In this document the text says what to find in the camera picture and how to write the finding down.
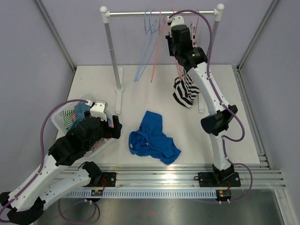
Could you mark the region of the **pink hanger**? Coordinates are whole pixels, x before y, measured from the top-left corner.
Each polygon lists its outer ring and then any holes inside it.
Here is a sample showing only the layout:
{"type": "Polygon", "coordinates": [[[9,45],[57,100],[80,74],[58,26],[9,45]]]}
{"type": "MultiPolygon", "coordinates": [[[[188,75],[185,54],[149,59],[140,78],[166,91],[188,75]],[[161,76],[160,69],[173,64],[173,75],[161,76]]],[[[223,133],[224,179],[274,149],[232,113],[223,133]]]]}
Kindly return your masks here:
{"type": "Polygon", "coordinates": [[[190,24],[190,37],[192,40],[193,47],[197,47],[197,29],[198,29],[198,25],[199,25],[199,19],[200,19],[200,17],[198,16],[196,24],[194,24],[192,22],[190,24]]]}
{"type": "Polygon", "coordinates": [[[166,27],[166,16],[162,15],[162,12],[159,12],[159,25],[158,25],[158,37],[157,37],[157,43],[156,43],[156,48],[155,48],[155,55],[154,55],[154,61],[153,61],[153,68],[152,68],[152,73],[151,73],[151,79],[150,82],[152,83],[154,80],[154,74],[156,71],[157,63],[158,63],[158,55],[160,51],[160,43],[162,40],[162,36],[165,31],[166,27]]]}
{"type": "Polygon", "coordinates": [[[177,54],[180,52],[180,34],[182,32],[182,26],[183,25],[177,25],[172,27],[169,30],[168,35],[165,37],[168,42],[168,49],[170,56],[173,56],[175,58],[175,65],[177,68],[177,72],[179,75],[180,80],[182,80],[182,68],[178,62],[178,56],[177,54]]]}

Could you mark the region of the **grey-blue tank top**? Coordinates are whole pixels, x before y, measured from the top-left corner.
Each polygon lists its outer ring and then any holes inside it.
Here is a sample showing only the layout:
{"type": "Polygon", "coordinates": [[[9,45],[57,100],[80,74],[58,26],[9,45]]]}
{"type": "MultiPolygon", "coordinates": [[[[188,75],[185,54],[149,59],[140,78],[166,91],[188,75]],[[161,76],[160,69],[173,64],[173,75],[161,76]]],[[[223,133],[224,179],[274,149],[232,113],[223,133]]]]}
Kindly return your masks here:
{"type": "Polygon", "coordinates": [[[76,122],[80,122],[85,118],[85,112],[86,111],[90,111],[90,106],[85,104],[84,102],[80,102],[75,106],[75,121],[76,122]]]}

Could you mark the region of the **green striped tank top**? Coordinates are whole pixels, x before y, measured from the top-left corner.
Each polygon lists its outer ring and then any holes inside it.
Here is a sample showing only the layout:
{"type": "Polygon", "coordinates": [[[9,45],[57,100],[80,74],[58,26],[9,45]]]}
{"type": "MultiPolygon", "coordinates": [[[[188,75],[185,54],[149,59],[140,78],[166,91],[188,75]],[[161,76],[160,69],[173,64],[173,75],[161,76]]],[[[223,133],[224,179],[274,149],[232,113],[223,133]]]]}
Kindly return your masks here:
{"type": "Polygon", "coordinates": [[[66,110],[63,111],[63,120],[64,120],[64,126],[68,130],[72,127],[76,120],[75,110],[66,110]]]}

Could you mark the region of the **bright blue tank top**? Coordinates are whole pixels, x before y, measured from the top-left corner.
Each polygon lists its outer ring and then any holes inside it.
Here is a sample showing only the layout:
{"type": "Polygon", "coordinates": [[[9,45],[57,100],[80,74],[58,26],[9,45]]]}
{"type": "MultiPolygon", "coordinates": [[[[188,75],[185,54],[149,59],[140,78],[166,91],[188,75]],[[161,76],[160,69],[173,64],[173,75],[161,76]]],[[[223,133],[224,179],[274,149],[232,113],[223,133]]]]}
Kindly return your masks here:
{"type": "Polygon", "coordinates": [[[163,133],[162,115],[146,111],[137,131],[130,133],[128,147],[133,155],[151,156],[165,165],[172,164],[181,154],[171,137],[163,133]]]}

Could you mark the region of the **black and white striped top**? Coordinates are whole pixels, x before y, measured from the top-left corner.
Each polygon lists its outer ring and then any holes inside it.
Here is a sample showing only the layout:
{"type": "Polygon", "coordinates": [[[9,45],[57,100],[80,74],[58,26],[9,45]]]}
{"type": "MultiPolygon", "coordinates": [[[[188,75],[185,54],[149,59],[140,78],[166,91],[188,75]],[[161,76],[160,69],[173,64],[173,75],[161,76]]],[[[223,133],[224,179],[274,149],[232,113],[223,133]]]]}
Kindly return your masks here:
{"type": "Polygon", "coordinates": [[[180,105],[191,108],[194,104],[195,99],[198,97],[200,93],[199,87],[196,85],[195,81],[188,73],[188,70],[192,68],[192,51],[195,47],[192,46],[191,41],[191,50],[184,52],[178,56],[178,62],[182,67],[182,80],[177,77],[174,80],[174,93],[173,97],[180,105]]]}

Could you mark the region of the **red striped tank top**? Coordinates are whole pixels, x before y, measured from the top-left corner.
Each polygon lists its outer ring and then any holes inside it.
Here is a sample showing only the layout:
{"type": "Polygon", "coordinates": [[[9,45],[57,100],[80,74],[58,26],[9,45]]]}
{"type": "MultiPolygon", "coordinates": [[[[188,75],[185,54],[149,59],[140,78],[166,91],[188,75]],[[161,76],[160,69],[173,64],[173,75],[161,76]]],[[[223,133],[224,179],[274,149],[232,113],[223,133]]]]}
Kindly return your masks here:
{"type": "Polygon", "coordinates": [[[99,146],[102,146],[104,143],[108,142],[110,139],[109,138],[101,138],[100,141],[94,144],[94,146],[91,148],[91,151],[94,152],[96,148],[99,146]]]}

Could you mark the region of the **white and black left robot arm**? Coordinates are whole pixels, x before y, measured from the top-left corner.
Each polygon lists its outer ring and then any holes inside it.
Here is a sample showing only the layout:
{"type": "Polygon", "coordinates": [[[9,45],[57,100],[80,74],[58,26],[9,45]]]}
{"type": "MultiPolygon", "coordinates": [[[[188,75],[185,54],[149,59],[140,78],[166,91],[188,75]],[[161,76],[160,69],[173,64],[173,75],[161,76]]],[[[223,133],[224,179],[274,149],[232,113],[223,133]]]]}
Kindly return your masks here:
{"type": "Polygon", "coordinates": [[[102,138],[119,139],[121,129],[122,124],[117,115],[112,116],[112,123],[88,115],[57,139],[40,167],[20,187],[12,192],[1,193],[0,203],[3,209],[9,209],[7,222],[29,225],[72,190],[84,186],[95,187],[102,183],[102,171],[97,164],[85,162],[70,177],[51,184],[58,174],[82,158],[102,138]]]}

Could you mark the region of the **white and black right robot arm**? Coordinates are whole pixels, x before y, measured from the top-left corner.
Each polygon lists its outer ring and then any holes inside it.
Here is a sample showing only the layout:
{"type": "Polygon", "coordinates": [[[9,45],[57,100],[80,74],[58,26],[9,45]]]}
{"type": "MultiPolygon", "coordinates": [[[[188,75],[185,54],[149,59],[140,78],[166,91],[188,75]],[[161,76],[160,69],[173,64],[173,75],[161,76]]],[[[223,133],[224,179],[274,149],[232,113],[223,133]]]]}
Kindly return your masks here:
{"type": "Polygon", "coordinates": [[[188,26],[171,26],[166,39],[170,55],[194,78],[207,105],[209,116],[201,119],[201,126],[209,134],[213,149],[213,181],[223,186],[234,174],[234,167],[224,154],[222,136],[226,134],[233,119],[232,113],[237,113],[237,106],[230,105],[225,98],[220,97],[219,88],[209,71],[207,56],[202,48],[193,47],[188,26]]]}

